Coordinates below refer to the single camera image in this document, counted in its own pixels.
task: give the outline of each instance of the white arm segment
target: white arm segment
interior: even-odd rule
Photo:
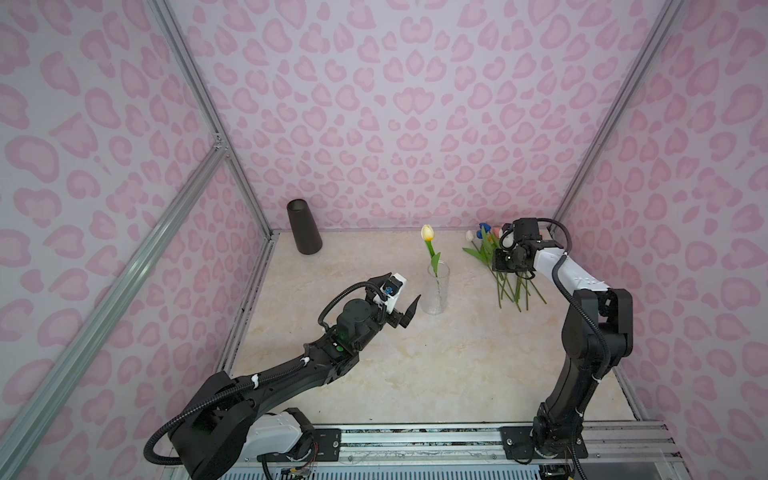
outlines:
[[[561,248],[552,247],[539,250],[533,260],[533,267],[541,275],[552,280],[552,267],[554,267],[558,260],[560,260],[562,254],[563,249]],[[583,288],[592,290],[593,292],[604,292],[605,290],[608,290],[608,285],[605,282],[601,282],[594,278],[570,257],[565,259],[560,266],[558,277],[560,277],[560,281],[569,293],[573,293],[574,290]]]

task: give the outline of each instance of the clear glass vase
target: clear glass vase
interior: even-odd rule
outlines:
[[[439,315],[448,305],[448,286],[451,278],[451,269],[448,265],[440,261],[437,267],[437,276],[432,269],[432,263],[427,266],[427,276],[422,290],[422,298],[419,305],[424,313],[429,315]]]

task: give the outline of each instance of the table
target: table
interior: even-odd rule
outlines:
[[[298,356],[323,334],[317,317],[353,283],[400,273],[404,311],[427,280],[429,253],[417,230],[323,232],[314,255],[280,234],[232,374],[253,374]],[[351,372],[276,408],[298,407],[314,423],[526,422],[554,387],[565,352],[560,339],[567,301],[543,276],[522,312],[498,308],[487,267],[462,251],[464,231],[438,231],[432,242],[451,270],[449,304],[430,316],[420,309],[408,329],[385,328],[360,353]],[[333,325],[350,294],[327,316]],[[611,372],[585,414],[588,420],[634,416]]]

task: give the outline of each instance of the ventilation grille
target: ventilation grille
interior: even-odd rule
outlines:
[[[270,468],[275,479],[279,468]],[[232,468],[222,480],[266,480],[261,466]],[[472,466],[318,466],[310,480],[541,480],[536,465]]]

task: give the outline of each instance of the back wall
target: back wall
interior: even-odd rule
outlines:
[[[661,0],[171,2],[271,226],[552,215]]]

